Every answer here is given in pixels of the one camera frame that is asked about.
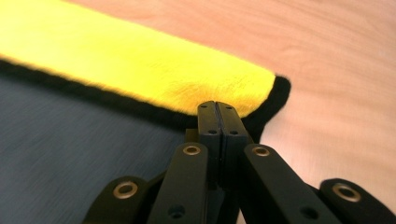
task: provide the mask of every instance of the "gray fabric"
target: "gray fabric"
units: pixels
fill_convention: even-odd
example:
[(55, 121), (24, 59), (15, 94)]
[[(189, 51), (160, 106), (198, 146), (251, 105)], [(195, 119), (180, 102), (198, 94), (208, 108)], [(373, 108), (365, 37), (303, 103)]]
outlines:
[(164, 171), (177, 133), (0, 76), (0, 223), (80, 223), (111, 180)]

